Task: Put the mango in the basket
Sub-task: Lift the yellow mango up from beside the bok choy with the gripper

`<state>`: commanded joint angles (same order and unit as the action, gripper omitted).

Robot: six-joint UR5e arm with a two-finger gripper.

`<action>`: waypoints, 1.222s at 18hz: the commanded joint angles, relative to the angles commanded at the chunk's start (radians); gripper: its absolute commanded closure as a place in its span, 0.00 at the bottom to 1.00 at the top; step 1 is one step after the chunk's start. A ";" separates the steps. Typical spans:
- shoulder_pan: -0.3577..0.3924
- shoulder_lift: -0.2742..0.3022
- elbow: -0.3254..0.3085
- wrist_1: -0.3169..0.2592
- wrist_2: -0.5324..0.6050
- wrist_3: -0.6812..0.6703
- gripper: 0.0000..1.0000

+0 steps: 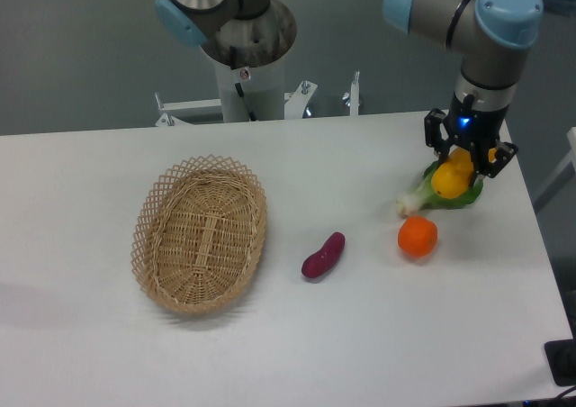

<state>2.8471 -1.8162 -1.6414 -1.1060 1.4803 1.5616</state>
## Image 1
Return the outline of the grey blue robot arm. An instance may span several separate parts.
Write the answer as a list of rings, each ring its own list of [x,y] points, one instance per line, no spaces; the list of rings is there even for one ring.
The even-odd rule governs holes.
[[[228,122],[283,119],[284,81],[269,70],[292,48],[297,28],[277,0],[156,0],[158,19],[179,42],[200,48],[220,77]],[[426,144],[446,163],[465,150],[465,187],[495,177],[517,154],[500,138],[544,12],[542,0],[382,0],[392,26],[459,52],[460,74],[446,113],[424,120]]]

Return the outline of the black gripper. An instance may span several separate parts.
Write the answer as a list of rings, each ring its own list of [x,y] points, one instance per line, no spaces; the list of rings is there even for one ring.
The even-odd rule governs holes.
[[[425,142],[439,160],[448,160],[453,146],[469,151],[473,171],[469,187],[496,177],[517,155],[518,146],[498,140],[507,107],[483,111],[454,93],[448,114],[434,108],[424,118]]]

